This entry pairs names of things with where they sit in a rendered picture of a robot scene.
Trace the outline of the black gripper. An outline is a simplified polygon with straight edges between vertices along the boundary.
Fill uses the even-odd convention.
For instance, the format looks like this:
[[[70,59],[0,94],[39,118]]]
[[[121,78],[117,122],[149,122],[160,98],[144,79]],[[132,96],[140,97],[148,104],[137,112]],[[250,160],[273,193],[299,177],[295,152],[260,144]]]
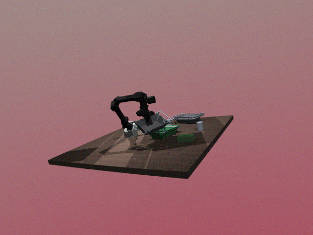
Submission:
[[[144,106],[140,106],[141,109],[144,108],[145,110],[145,114],[141,115],[142,117],[146,118],[147,120],[147,123],[149,123],[149,119],[150,119],[150,116],[154,115],[155,113],[153,111],[150,111],[148,110],[148,105],[144,105]]]

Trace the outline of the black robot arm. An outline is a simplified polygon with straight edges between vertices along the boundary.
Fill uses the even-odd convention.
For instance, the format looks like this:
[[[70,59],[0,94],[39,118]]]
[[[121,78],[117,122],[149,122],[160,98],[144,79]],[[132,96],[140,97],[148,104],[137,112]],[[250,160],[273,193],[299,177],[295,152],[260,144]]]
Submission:
[[[116,98],[114,98],[114,100],[111,103],[111,110],[116,112],[116,114],[120,118],[123,129],[127,128],[127,130],[132,130],[133,126],[128,122],[129,118],[125,117],[123,113],[121,112],[121,110],[119,109],[119,103],[128,102],[128,101],[136,101],[140,103],[140,106],[144,106],[144,105],[147,105],[147,103],[148,104],[155,103],[156,99],[154,96],[147,97],[147,94],[143,92],[136,92],[132,95],[117,96]],[[144,108],[136,112],[137,116],[139,117],[145,113],[146,112]]]

